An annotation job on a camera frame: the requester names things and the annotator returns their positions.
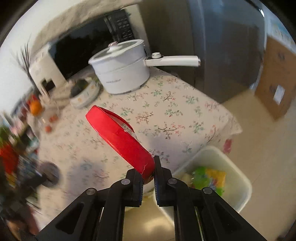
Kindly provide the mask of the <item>large orange on jar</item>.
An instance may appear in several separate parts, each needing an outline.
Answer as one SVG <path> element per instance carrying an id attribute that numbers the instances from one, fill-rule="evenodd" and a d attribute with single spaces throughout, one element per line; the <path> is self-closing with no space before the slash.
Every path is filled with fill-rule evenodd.
<path id="1" fill-rule="evenodd" d="M 34 100 L 30 103 L 30 113 L 33 116 L 38 116 L 43 112 L 43 106 L 41 105 L 41 102 L 39 100 Z"/>

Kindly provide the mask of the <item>silver refrigerator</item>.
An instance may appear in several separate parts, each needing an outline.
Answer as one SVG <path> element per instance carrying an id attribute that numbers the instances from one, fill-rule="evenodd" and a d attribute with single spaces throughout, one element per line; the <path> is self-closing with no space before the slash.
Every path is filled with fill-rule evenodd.
<path id="1" fill-rule="evenodd" d="M 217 102 L 256 82 L 264 51 L 259 1 L 142 1 L 139 4 L 151 52 L 196 55 L 200 67 L 167 66 Z"/>

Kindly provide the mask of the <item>brown cardboard box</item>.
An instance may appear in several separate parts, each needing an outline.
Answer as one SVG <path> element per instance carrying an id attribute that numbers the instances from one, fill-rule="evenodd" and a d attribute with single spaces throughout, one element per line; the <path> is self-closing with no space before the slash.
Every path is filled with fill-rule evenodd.
<path id="1" fill-rule="evenodd" d="M 255 96 L 275 120 L 287 113 L 295 99 L 295 53 L 272 37 L 267 38 Z"/>

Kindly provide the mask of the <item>white electric cooking pot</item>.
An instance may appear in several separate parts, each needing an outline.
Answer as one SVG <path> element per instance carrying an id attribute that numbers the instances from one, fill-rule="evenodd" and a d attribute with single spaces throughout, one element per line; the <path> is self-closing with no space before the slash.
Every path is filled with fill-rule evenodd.
<path id="1" fill-rule="evenodd" d="M 149 79 L 150 67 L 199 67 L 201 60 L 198 56 L 163 56 L 159 52 L 147 56 L 144 40 L 135 39 L 110 43 L 88 63 L 108 93 L 123 94 L 140 88 Z"/>

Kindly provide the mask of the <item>glass jar with wooden lid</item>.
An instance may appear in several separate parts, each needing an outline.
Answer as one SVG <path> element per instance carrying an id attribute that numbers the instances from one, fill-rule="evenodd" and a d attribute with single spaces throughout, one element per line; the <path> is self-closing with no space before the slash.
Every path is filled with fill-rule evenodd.
<path id="1" fill-rule="evenodd" d="M 60 119 L 60 108 L 45 107 L 37 116 L 37 127 L 41 132 L 51 133 Z"/>

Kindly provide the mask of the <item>dark green squash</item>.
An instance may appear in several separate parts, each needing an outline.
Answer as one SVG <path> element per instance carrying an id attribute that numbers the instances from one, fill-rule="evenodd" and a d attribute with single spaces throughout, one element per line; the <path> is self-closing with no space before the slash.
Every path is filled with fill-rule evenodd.
<path id="1" fill-rule="evenodd" d="M 85 79 L 78 79 L 70 91 L 70 97 L 74 98 L 79 95 L 86 87 L 88 87 L 89 83 Z"/>

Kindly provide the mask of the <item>red drink can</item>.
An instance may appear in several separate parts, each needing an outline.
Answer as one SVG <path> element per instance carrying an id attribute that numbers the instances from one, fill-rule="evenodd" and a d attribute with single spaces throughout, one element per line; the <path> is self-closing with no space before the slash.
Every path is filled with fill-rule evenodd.
<path id="1" fill-rule="evenodd" d="M 60 170 L 58 166 L 52 162 L 43 162 L 39 166 L 39 172 L 44 176 L 43 186 L 54 188 L 59 183 Z"/>

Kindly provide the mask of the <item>black microwave oven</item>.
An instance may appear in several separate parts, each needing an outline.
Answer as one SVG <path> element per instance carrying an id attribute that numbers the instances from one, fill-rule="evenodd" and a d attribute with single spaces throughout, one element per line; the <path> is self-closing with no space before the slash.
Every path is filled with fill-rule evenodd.
<path id="1" fill-rule="evenodd" d="M 148 44 L 138 5 L 89 19 L 50 43 L 49 55 L 69 79 L 88 66 L 89 59 L 114 41 L 143 39 Z"/>

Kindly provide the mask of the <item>stacked white bowls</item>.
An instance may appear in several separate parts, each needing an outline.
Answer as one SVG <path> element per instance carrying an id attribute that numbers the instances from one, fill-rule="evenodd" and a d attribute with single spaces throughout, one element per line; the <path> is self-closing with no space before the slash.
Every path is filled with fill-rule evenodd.
<path id="1" fill-rule="evenodd" d="M 92 78 L 86 78 L 89 85 L 79 95 L 74 98 L 70 97 L 70 104 L 76 108 L 81 109 L 91 104 L 98 97 L 100 92 L 100 85 L 98 81 Z"/>

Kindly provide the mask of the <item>white trash bin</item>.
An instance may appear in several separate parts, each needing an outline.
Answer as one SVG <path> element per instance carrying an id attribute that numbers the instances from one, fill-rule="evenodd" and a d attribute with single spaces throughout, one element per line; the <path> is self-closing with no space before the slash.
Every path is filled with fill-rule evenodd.
<path id="1" fill-rule="evenodd" d="M 237 212 L 250 200 L 252 185 L 247 176 L 218 148 L 206 146 L 171 172 L 189 187 L 212 188 Z"/>

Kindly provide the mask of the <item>white air fryer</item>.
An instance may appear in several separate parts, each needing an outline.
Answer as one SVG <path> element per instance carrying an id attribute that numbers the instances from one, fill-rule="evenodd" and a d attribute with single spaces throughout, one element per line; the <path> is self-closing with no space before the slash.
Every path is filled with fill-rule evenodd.
<path id="1" fill-rule="evenodd" d="M 66 83 L 65 77 L 49 53 L 50 49 L 51 45 L 49 43 L 44 45 L 33 57 L 29 68 L 29 73 L 38 90 L 43 95 L 48 96 L 55 88 L 61 87 Z"/>

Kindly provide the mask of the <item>red oval food container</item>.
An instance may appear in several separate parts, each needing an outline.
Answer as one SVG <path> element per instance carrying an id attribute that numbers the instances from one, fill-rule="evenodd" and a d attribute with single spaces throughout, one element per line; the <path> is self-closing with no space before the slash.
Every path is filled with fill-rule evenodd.
<path id="1" fill-rule="evenodd" d="M 100 137 L 142 175 L 145 184 L 153 179 L 154 158 L 140 144 L 125 119 L 96 105 L 86 113 L 86 119 Z"/>

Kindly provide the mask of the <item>floral tablecloth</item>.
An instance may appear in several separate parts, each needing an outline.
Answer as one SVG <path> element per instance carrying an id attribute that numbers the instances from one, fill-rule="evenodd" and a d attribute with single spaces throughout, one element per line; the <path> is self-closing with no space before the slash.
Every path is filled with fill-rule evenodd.
<path id="1" fill-rule="evenodd" d="M 94 104 L 125 119 L 142 146 L 172 171 L 206 145 L 231 147 L 242 128 L 222 104 L 157 68 L 150 73 L 140 89 L 122 95 L 101 90 Z M 39 160 L 56 164 L 61 174 L 56 187 L 38 190 L 40 228 L 86 189 L 107 188 L 130 168 L 91 127 L 87 112 L 68 105 L 51 132 L 40 131 Z"/>

